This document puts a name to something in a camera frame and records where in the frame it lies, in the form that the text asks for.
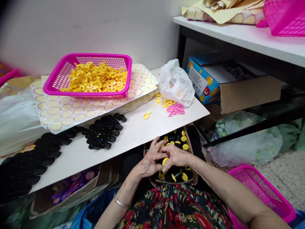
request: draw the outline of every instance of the white table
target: white table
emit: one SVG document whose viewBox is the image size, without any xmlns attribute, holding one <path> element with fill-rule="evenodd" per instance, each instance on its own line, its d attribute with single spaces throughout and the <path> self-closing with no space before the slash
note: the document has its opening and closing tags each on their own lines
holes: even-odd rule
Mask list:
<svg viewBox="0 0 305 229">
<path fill-rule="evenodd" d="M 156 69 L 151 70 L 151 72 L 155 75 L 158 71 Z M 127 122 L 122 123 L 123 130 L 109 150 L 88 149 L 85 137 L 78 134 L 70 145 L 61 147 L 62 155 L 47 169 L 41 176 L 40 181 L 32 187 L 30 192 L 42 189 L 84 169 L 107 161 L 132 148 L 149 142 L 157 136 L 169 133 L 209 114 L 205 107 L 194 98 L 191 106 L 185 109 L 185 114 L 168 117 L 168 113 L 166 113 L 165 108 L 161 104 L 154 105 L 155 100 L 153 98 L 148 103 L 125 114 Z M 152 113 L 149 119 L 145 120 L 143 115 L 149 111 Z"/>
<path fill-rule="evenodd" d="M 183 16 L 174 17 L 173 21 L 231 44 L 305 67 L 304 37 L 275 37 L 268 27 L 189 21 Z"/>
</svg>

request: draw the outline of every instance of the plastic bag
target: plastic bag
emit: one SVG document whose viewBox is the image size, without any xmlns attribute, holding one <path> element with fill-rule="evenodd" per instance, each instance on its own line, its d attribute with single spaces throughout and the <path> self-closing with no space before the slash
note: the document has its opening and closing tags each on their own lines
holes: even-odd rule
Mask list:
<svg viewBox="0 0 305 229">
<path fill-rule="evenodd" d="M 229 114 L 216 123 L 213 139 L 225 137 L 264 119 L 244 111 Z M 217 144 L 210 148 L 210 156 L 221 167 L 265 164 L 278 155 L 282 144 L 278 128 L 271 127 Z"/>
<path fill-rule="evenodd" d="M 178 59 L 165 64 L 159 75 L 159 89 L 164 99 L 174 100 L 188 108 L 195 95 L 192 81 L 187 73 L 179 67 Z"/>
<path fill-rule="evenodd" d="M 40 124 L 30 88 L 0 100 L 0 126 L 0 156 L 23 149 L 48 132 Z"/>
</svg>

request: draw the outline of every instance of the cardboard box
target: cardboard box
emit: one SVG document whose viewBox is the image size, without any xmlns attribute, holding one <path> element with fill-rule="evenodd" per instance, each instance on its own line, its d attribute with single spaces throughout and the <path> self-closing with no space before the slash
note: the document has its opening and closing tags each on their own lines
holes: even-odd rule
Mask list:
<svg viewBox="0 0 305 229">
<path fill-rule="evenodd" d="M 188 134 L 187 134 L 187 131 L 186 131 L 186 127 L 184 126 L 183 129 L 185 131 L 186 143 L 189 146 L 187 151 L 194 155 L 193 149 L 192 149 L 192 145 L 191 145 L 191 142 L 189 140 L 189 137 L 188 137 Z M 146 144 L 144 144 L 144 153 L 143 153 L 143 155 L 145 156 L 145 154 L 146 154 Z M 186 182 L 175 182 L 175 183 L 172 183 L 172 182 L 168 182 L 168 181 L 160 181 L 160 180 L 154 179 L 153 176 L 149 177 L 148 179 L 149 179 L 150 183 L 154 187 L 156 187 L 156 186 L 158 186 L 160 184 L 188 184 L 188 183 L 191 183 L 191 185 L 195 186 L 198 183 L 198 174 L 197 174 L 197 172 L 195 170 L 192 170 L 192 173 L 193 173 L 193 178 L 189 179 Z"/>
<path fill-rule="evenodd" d="M 229 59 L 218 52 L 189 58 L 186 72 L 202 104 L 220 100 L 221 113 L 226 114 L 280 99 L 280 80 L 260 76 L 237 81 L 220 64 Z"/>
<path fill-rule="evenodd" d="M 52 190 L 53 185 L 38 190 L 35 192 L 35 199 L 31 205 L 30 219 L 45 215 L 49 212 L 61 212 L 67 210 L 96 196 L 102 190 L 118 181 L 118 164 L 119 163 L 112 159 L 101 163 L 98 175 L 95 178 L 57 205 L 54 205 L 51 200 L 51 196 L 54 193 L 54 190 Z"/>
</svg>

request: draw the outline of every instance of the purple package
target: purple package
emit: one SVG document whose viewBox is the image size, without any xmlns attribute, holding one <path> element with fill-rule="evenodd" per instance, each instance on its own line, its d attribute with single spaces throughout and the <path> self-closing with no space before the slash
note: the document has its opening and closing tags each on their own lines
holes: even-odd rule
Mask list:
<svg viewBox="0 0 305 229">
<path fill-rule="evenodd" d="M 61 200 L 60 197 L 58 197 L 58 198 L 56 198 L 56 199 L 53 200 L 53 204 L 54 204 L 54 205 L 57 205 L 57 204 L 59 204 L 60 202 L 62 202 L 62 200 Z"/>
<path fill-rule="evenodd" d="M 79 181 L 79 188 L 81 189 L 82 187 L 84 187 L 86 184 L 86 181 L 85 181 L 85 178 L 84 178 L 84 175 L 82 175 L 80 177 L 80 181 Z"/>
<path fill-rule="evenodd" d="M 58 187 L 58 190 L 52 195 L 51 199 L 55 200 L 57 198 L 61 198 L 62 195 L 68 190 L 68 187 L 66 187 L 64 184 L 61 184 Z"/>
<path fill-rule="evenodd" d="M 60 202 L 63 202 L 68 196 L 70 196 L 72 193 L 70 190 L 67 190 L 62 197 L 60 198 Z"/>
<path fill-rule="evenodd" d="M 95 170 L 89 170 L 88 172 L 85 173 L 85 179 L 86 181 L 92 180 L 94 177 L 96 177 L 96 171 Z"/>
<path fill-rule="evenodd" d="M 66 179 L 63 180 L 63 183 L 65 184 L 66 187 L 70 187 L 72 184 L 71 179 L 68 177 Z"/>
<path fill-rule="evenodd" d="M 71 184 L 71 186 L 69 188 L 70 192 L 75 192 L 76 190 L 78 190 L 79 184 L 80 184 L 80 180 L 74 181 L 73 184 Z"/>
<path fill-rule="evenodd" d="M 78 180 L 81 176 L 82 176 L 82 172 L 76 173 L 71 176 L 71 181 L 74 182 L 74 181 Z"/>
</svg>

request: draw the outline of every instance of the paper sheet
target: paper sheet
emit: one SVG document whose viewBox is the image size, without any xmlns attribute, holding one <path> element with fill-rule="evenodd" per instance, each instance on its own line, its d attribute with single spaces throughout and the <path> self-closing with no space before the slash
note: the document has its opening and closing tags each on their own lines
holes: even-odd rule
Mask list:
<svg viewBox="0 0 305 229">
<path fill-rule="evenodd" d="M 236 14 L 242 12 L 246 8 L 249 8 L 253 5 L 258 4 L 265 0 L 222 0 L 225 4 L 229 4 L 231 8 L 229 9 L 217 9 L 212 10 L 205 6 L 204 1 L 200 0 L 199 2 L 193 4 L 189 8 L 197 7 L 207 13 L 211 18 L 213 18 L 217 23 L 223 24 L 231 20 Z M 182 7 L 182 15 L 187 13 L 186 7 Z"/>
<path fill-rule="evenodd" d="M 35 78 L 31 84 L 41 124 L 57 134 L 92 118 L 110 112 L 157 89 L 155 77 L 142 64 L 132 65 L 132 75 L 127 97 L 118 99 L 88 99 L 47 95 L 43 85 L 48 76 Z"/>
</svg>

